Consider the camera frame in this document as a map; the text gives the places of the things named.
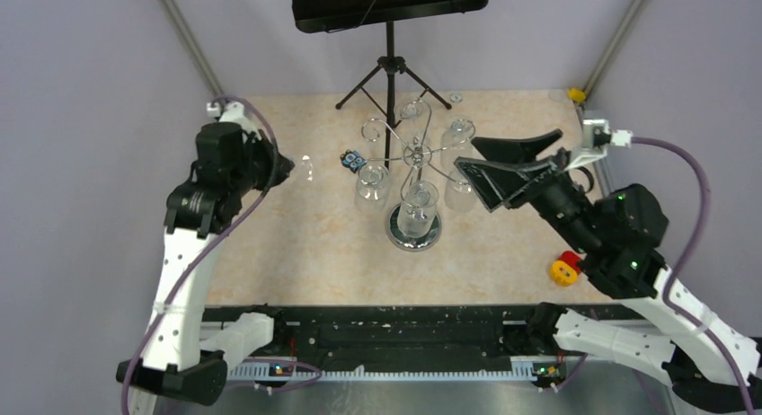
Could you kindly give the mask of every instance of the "marble table surface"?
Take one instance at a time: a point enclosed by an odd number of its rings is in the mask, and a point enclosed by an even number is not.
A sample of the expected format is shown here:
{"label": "marble table surface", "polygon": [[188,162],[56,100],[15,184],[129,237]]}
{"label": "marble table surface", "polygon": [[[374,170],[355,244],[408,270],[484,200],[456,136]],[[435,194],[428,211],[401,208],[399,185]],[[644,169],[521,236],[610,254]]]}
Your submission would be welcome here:
{"label": "marble table surface", "polygon": [[[535,137],[560,128],[564,137],[556,146],[569,149],[580,140],[572,104],[551,100],[548,91],[461,94],[463,100],[450,111],[430,97],[427,100],[434,109],[433,146],[439,144],[453,114],[473,120],[478,136]],[[411,97],[399,93],[397,101]],[[442,200],[445,179],[431,169],[423,178],[440,192],[441,238],[425,252],[394,247],[384,220],[399,203],[399,186],[408,168],[392,163],[393,188],[385,213],[368,215],[354,208],[357,176],[341,166],[339,155],[352,149],[365,156],[383,156],[383,138],[369,143],[360,134],[366,119],[382,116],[360,93],[336,110],[340,98],[340,94],[252,98],[273,126],[281,153],[297,168],[226,241],[208,305],[611,302],[584,276],[570,287],[559,287],[548,277],[550,264],[567,246],[532,207],[490,214],[477,202],[469,212],[456,212]],[[385,102],[383,94],[377,98]],[[392,151],[392,156],[401,154],[396,140]],[[439,163],[439,157],[433,162]],[[247,195],[244,206],[257,195]]]}

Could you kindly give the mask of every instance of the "white bracket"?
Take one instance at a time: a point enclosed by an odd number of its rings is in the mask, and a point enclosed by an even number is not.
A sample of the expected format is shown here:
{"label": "white bracket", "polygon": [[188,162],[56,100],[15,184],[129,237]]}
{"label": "white bracket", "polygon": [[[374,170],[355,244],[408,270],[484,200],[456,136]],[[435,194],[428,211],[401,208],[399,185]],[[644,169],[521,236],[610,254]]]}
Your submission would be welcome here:
{"label": "white bracket", "polygon": [[[207,114],[211,112],[216,114],[220,111],[219,104],[216,102],[207,104]],[[219,121],[227,121],[237,123],[249,134],[254,134],[258,141],[261,141],[260,130],[252,119],[252,114],[246,113],[246,108],[240,102],[230,102],[225,106],[225,110],[218,116],[211,115],[210,117],[219,117]]]}
{"label": "white bracket", "polygon": [[630,331],[604,324],[569,310],[556,322],[554,338],[561,349],[585,352],[592,356],[634,368],[670,386],[661,364],[675,352],[668,337]]}
{"label": "white bracket", "polygon": [[225,352],[222,358],[233,370],[255,350],[272,341],[275,322],[262,313],[244,313],[232,325],[201,342],[204,350]]}
{"label": "white bracket", "polygon": [[[610,136],[605,144],[596,145],[596,138]],[[585,111],[582,120],[582,141],[579,146],[570,151],[569,164],[566,171],[594,163],[608,155],[609,146],[630,147],[633,132],[629,130],[611,130],[608,120],[600,117],[595,111]]]}

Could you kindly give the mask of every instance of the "metal frame bar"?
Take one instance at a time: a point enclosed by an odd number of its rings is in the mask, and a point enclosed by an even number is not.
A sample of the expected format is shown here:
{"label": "metal frame bar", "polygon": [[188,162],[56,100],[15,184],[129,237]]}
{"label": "metal frame bar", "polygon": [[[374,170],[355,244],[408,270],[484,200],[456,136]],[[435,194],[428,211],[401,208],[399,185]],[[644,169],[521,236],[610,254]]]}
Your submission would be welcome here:
{"label": "metal frame bar", "polygon": [[[579,104],[574,104],[574,110],[577,111],[577,121],[580,123],[580,130],[582,130],[583,108]],[[596,174],[596,180],[600,187],[600,193],[604,197],[614,191],[614,182],[611,175],[611,167],[608,165],[607,159],[600,159],[593,163],[593,172]]]}
{"label": "metal frame bar", "polygon": [[188,53],[188,57],[190,57],[196,70],[199,71],[199,75],[201,75],[201,80],[203,80],[204,85],[206,85],[209,92],[215,96],[224,94],[222,85],[219,83],[219,80],[217,80],[217,76],[212,70],[207,58],[204,56],[203,51],[201,51],[199,43],[193,36],[191,28],[182,16],[180,7],[178,7],[174,0],[158,1],[164,9],[167,20],[169,20],[169,23],[172,24],[174,31],[177,33],[177,37],[180,39],[182,47],[185,49],[185,52]]}
{"label": "metal frame bar", "polygon": [[632,29],[633,24],[639,17],[639,14],[642,12],[648,1],[649,0],[633,0],[630,3],[630,7],[627,8],[625,16],[622,17],[622,21],[619,23],[616,31],[614,31],[614,35],[611,37],[611,40],[606,46],[606,49],[598,59],[596,67],[593,69],[593,72],[590,74],[588,81],[585,83],[585,88],[583,91],[587,95],[588,100],[590,96],[595,92],[601,77],[606,72],[613,57],[624,44],[628,32]]}

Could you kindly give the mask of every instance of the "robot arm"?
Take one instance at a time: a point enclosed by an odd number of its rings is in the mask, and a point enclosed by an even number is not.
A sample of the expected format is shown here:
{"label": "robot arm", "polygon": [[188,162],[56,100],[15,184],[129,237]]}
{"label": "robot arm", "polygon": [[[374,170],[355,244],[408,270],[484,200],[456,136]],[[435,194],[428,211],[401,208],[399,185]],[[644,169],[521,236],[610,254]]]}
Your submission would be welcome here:
{"label": "robot arm", "polygon": [[[210,405],[225,386],[227,371],[272,340],[273,320],[247,313],[214,337],[199,342],[201,317],[222,243],[218,243],[182,283],[166,305],[172,288],[199,254],[231,225],[242,209],[242,197],[262,190],[272,171],[273,152],[239,102],[222,109],[209,104],[217,119],[196,136],[198,159],[190,177],[167,198],[164,219],[164,265],[149,323],[163,314],[141,353],[130,384],[137,388],[130,402],[133,414],[153,413],[155,397]],[[282,183],[293,163],[279,157],[275,185]],[[123,382],[129,361],[120,363],[117,380]]]}
{"label": "robot arm", "polygon": [[569,171],[606,156],[609,145],[629,146],[630,132],[612,132],[608,122],[583,122],[582,144],[537,160],[561,137],[560,130],[529,140],[474,138],[485,161],[458,158],[456,167],[471,182],[490,211],[529,203],[575,251],[589,282],[659,328],[663,336],[618,329],[564,307],[541,304],[527,321],[531,341],[546,353],[558,349],[590,353],[623,364],[669,385],[683,400],[713,412],[742,411],[738,382],[725,356],[709,338],[727,348],[745,378],[755,407],[762,407],[757,343],[714,315],[679,282],[669,300],[703,326],[696,327],[663,299],[672,270],[656,252],[668,219],[659,202],[634,184],[595,204],[571,179]]}

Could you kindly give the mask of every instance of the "gray wall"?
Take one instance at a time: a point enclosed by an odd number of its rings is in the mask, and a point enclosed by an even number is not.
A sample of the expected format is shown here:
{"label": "gray wall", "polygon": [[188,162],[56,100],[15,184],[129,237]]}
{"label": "gray wall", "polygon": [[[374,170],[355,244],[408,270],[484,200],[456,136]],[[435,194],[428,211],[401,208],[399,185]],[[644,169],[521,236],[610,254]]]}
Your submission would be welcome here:
{"label": "gray wall", "polygon": [[[613,128],[678,143],[709,175],[713,208],[685,282],[731,325],[762,335],[762,0],[652,0],[591,106]],[[667,152],[616,150],[616,179],[659,198],[674,261],[698,209],[696,178]]]}
{"label": "gray wall", "polygon": [[[177,0],[230,93],[348,92],[385,53],[385,27],[304,34],[291,0]],[[399,22],[397,53],[439,90],[582,86],[630,0],[490,0]],[[369,88],[385,90],[378,75]],[[407,75],[398,90],[418,90]]]}
{"label": "gray wall", "polygon": [[208,98],[155,0],[0,0],[0,413],[116,413]]}

